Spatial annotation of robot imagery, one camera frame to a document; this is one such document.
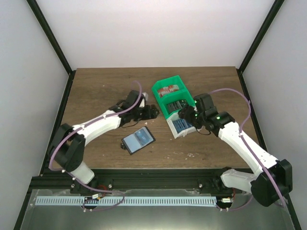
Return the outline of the blue credit card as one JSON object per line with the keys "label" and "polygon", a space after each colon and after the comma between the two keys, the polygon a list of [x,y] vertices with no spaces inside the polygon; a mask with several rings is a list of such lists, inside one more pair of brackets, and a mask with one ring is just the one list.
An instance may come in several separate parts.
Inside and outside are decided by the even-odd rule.
{"label": "blue credit card", "polygon": [[134,135],[142,147],[154,141],[154,138],[147,127],[142,127],[141,129],[137,130]]}

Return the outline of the black card holder wallet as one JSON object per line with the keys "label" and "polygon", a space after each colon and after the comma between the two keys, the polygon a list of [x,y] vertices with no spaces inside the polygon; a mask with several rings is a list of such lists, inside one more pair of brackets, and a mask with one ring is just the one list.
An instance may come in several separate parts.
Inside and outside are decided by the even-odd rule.
{"label": "black card holder wallet", "polygon": [[155,137],[153,136],[153,134],[151,133],[151,135],[153,136],[154,138],[154,141],[151,142],[150,144],[146,145],[146,146],[141,146],[140,143],[138,142],[138,140],[136,139],[134,133],[124,137],[121,141],[121,145],[120,147],[123,149],[123,150],[127,150],[128,153],[130,155],[133,155],[134,153],[138,152],[139,150],[145,148],[146,146],[152,144],[153,142],[156,141]]}

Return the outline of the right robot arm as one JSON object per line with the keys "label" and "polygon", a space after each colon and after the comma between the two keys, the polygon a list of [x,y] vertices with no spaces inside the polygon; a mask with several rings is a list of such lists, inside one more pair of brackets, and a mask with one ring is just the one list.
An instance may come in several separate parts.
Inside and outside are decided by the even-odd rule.
{"label": "right robot arm", "polygon": [[292,166],[287,160],[278,160],[269,154],[242,129],[228,112],[219,112],[212,97],[200,94],[194,97],[195,106],[186,105],[178,115],[196,129],[204,127],[228,144],[250,167],[251,173],[226,169],[214,179],[216,192],[229,188],[252,194],[264,207],[280,201],[286,206],[285,196],[293,189]]}

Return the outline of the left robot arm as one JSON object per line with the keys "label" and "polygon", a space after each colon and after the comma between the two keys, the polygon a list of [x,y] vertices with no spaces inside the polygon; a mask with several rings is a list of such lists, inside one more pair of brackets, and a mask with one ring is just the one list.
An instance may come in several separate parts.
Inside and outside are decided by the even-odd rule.
{"label": "left robot arm", "polygon": [[155,119],[159,110],[154,104],[148,104],[148,94],[132,90],[124,100],[118,101],[103,114],[78,125],[61,125],[49,146],[49,169],[54,171],[53,163],[60,166],[60,170],[72,176],[81,184],[86,193],[94,193],[98,188],[98,181],[94,179],[94,172],[83,160],[84,149],[91,141],[129,123]]}

